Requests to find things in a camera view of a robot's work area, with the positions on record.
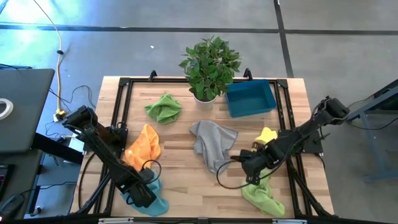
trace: wooden table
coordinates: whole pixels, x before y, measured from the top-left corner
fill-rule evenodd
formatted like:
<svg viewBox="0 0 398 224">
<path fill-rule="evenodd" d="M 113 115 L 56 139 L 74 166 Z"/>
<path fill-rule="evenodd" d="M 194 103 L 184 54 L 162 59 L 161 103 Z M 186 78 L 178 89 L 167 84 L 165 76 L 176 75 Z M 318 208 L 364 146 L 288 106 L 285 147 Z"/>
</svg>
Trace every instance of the wooden table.
<svg viewBox="0 0 398 224">
<path fill-rule="evenodd" d="M 98 115 L 98 121 L 104 126 L 111 124 L 119 78 L 104 77 L 103 80 L 96 114 Z M 301 78 L 288 78 L 287 81 L 295 123 L 299 126 L 310 117 L 310 107 L 304 80 Z M 284 95 L 282 94 L 282 90 L 280 92 L 282 107 L 285 110 L 284 114 L 287 114 Z M 126 91 L 123 91 L 123 93 L 119 119 L 122 116 L 121 113 L 124 108 Z M 178 120 L 167 125 L 157 124 L 146 115 L 144 110 L 145 105 L 156 102 L 164 93 L 171 93 L 183 107 Z M 273 130 L 280 129 L 277 110 L 272 110 L 270 113 L 265 114 L 231 118 L 224 97 L 219 97 L 216 100 L 214 108 L 211 111 L 198 111 L 192 94 L 188 91 L 188 83 L 135 83 L 132 88 L 129 116 L 127 119 L 127 127 L 129 128 L 127 147 L 138 137 L 144 124 L 150 124 L 157 131 L 162 149 L 162 153 L 158 158 L 163 168 L 162 175 L 160 176 L 160 179 L 163 181 L 162 197 L 168 200 L 170 204 L 169 211 L 162 216 L 272 218 L 270 215 L 261 214 L 258 208 L 247 202 L 242 197 L 240 190 L 228 190 L 219 186 L 215 175 L 205 167 L 203 157 L 195 155 L 193 151 L 195 137 L 188 130 L 194 122 L 201 119 L 212 120 L 221 126 L 239 131 L 238 139 L 229 151 L 230 155 L 239 154 L 240 149 L 249 149 L 254 138 L 260 134 L 263 127 L 269 127 Z M 289 127 L 287 118 L 285 119 L 285 123 Z M 308 154 L 303 154 L 302 157 L 308 188 L 324 208 L 328 212 L 333 213 L 328 184 L 321 160 L 314 155 Z M 82 168 L 87 158 L 88 156 L 85 156 Z M 88 165 L 83 179 L 81 194 L 83 203 L 90 197 L 98 185 L 101 167 L 102 162 L 95 156 Z M 157 169 L 157 165 L 153 164 L 152 168 Z M 220 175 L 220 181 L 232 187 L 241 185 L 244 179 L 245 175 L 239 163 L 231 164 L 228 170 Z M 285 164 L 272 175 L 270 185 L 273 198 L 285 205 L 285 217 L 294 217 Z M 304 211 L 302 193 L 299 189 L 297 193 L 300 208 Z M 108 188 L 104 191 L 101 211 L 104 209 L 107 195 Z M 78 210 L 77 200 L 76 190 L 71 212 Z M 112 216 L 145 217 L 147 215 L 141 214 L 128 206 L 116 189 Z"/>
</svg>

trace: blue plastic bin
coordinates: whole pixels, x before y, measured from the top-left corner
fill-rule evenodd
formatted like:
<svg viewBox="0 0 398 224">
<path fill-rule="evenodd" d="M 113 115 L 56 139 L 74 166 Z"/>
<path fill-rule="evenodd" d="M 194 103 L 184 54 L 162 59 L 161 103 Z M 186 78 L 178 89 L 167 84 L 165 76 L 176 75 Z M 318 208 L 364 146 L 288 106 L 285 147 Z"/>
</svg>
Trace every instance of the blue plastic bin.
<svg viewBox="0 0 398 224">
<path fill-rule="evenodd" d="M 228 88 L 225 98 L 233 118 L 270 112 L 276 107 L 267 80 L 229 84 Z"/>
</svg>

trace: concrete floor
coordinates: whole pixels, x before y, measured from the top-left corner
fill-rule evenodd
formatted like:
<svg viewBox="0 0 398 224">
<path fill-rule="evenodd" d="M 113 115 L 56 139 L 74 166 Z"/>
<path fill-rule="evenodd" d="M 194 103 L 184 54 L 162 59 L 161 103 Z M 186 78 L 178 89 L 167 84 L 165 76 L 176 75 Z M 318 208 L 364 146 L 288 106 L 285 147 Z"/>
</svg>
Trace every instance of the concrete floor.
<svg viewBox="0 0 398 224">
<path fill-rule="evenodd" d="M 138 0 L 39 0 L 56 24 L 104 27 L 210 27 L 277 29 L 271 0 L 138 1 Z M 398 30 L 398 2 L 393 0 L 280 0 L 286 29 Z M 30 0 L 9 0 L 0 14 L 1 23 L 49 24 Z M 182 75 L 177 66 L 186 46 L 213 33 L 184 32 L 61 32 L 66 53 L 61 66 L 62 96 L 70 99 L 73 89 L 88 85 L 96 102 L 105 75 Z M 241 52 L 243 67 L 255 77 L 286 77 L 279 34 L 215 34 L 230 41 Z M 373 94 L 398 76 L 397 35 L 287 35 L 294 77 L 304 78 L 310 104 L 324 96 L 339 98 L 346 105 Z M 55 68 L 58 37 L 54 31 L 0 30 L 0 63 Z M 56 80 L 52 83 L 56 90 Z M 52 119 L 56 99 L 49 95 L 38 127 Z M 88 105 L 87 90 L 79 89 L 70 109 Z M 377 127 L 394 117 L 377 117 Z M 393 124 L 377 133 L 385 157 L 394 161 L 398 153 Z M 57 124 L 50 133 L 66 133 Z M 332 135 L 323 143 L 326 175 L 335 212 L 344 218 L 395 223 L 398 220 L 396 180 L 373 184 L 363 182 L 375 171 L 374 159 L 364 131 L 341 125 L 325 128 Z M 51 172 L 40 176 L 42 185 L 77 180 L 79 167 L 55 167 L 46 158 Z M 38 205 L 48 215 L 66 214 L 73 187 L 42 191 Z M 46 198 L 60 194 L 57 201 Z"/>
</svg>

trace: green cloth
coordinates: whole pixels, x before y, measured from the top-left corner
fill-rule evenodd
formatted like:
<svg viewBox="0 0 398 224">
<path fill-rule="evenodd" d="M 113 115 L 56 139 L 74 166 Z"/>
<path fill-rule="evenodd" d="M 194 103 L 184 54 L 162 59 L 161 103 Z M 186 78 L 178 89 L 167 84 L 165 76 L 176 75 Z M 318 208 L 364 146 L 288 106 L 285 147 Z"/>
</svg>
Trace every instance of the green cloth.
<svg viewBox="0 0 398 224">
<path fill-rule="evenodd" d="M 145 106 L 147 114 L 159 124 L 169 124 L 177 120 L 181 109 L 181 105 L 169 93 L 161 96 L 153 105 Z"/>
<path fill-rule="evenodd" d="M 263 169 L 260 177 L 264 177 L 270 172 L 268 169 Z M 271 197 L 271 188 L 268 186 L 268 176 L 260 180 L 258 186 L 250 184 L 242 188 L 243 197 L 252 203 L 257 208 L 260 208 L 261 213 L 271 214 L 275 217 L 283 217 L 285 215 L 285 207 L 280 202 L 275 201 Z"/>
</svg>

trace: gray cloth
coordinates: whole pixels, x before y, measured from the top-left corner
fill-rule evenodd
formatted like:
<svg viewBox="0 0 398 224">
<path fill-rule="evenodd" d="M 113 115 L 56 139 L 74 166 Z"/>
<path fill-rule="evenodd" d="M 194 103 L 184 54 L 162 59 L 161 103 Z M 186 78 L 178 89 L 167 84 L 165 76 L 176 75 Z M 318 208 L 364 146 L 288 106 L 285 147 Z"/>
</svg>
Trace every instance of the gray cloth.
<svg viewBox="0 0 398 224">
<path fill-rule="evenodd" d="M 238 132 L 221 127 L 212 121 L 198 121 L 189 130 L 197 137 L 193 148 L 196 154 L 203 154 L 206 166 L 216 174 L 218 168 L 229 161 L 228 150 L 238 137 Z"/>
</svg>

